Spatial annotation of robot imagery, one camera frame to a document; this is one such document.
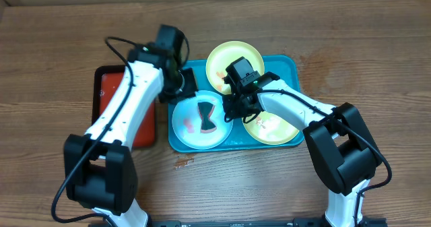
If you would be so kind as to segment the green plate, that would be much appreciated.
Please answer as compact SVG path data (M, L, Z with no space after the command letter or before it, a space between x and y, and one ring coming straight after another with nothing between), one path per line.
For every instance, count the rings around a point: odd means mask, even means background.
M287 143L299 134L297 128L268 112L261 112L255 119L243 125L251 137L268 145Z
M225 42L212 50L205 68L208 81L217 92L223 95L231 93L230 86L224 83L227 76L226 68L240 57L247 59L260 75L264 74L263 58L257 49L242 41Z

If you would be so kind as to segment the light blue plate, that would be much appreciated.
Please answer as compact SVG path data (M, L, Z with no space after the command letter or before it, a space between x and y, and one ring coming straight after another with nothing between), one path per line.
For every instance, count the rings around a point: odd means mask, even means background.
M200 132L201 118L197 108L198 102L210 102L215 106L210 117L217 127L215 131ZM216 92L200 90L195 97L182 100L174 107L172 128L175 135L186 146L195 150L208 150L223 143L233 128L233 122L226 123L224 115L222 96Z

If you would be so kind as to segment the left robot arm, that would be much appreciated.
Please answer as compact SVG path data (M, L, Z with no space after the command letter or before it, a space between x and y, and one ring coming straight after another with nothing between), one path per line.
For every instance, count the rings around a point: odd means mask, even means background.
M149 226L150 217L137 200L138 179L131 156L137 131L155 99L176 104L192 98L197 82L186 69L187 56L181 46L188 44L176 27L162 25L156 40L134 43L123 57L125 72L108 106L84 135L71 134L64 144L65 180L51 205L56 214L62 193L92 213L72 222L100 217L105 226Z

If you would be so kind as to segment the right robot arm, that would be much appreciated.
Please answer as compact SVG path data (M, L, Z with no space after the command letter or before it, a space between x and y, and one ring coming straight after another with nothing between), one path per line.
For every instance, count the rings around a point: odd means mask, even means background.
M365 192L387 185L392 170L359 110L350 103L324 104L295 91L278 75L260 75L241 57L226 68L226 121L245 123L261 112L277 115L300 130L315 172L329 190L320 218L295 218L293 226L386 226L384 218L362 215Z

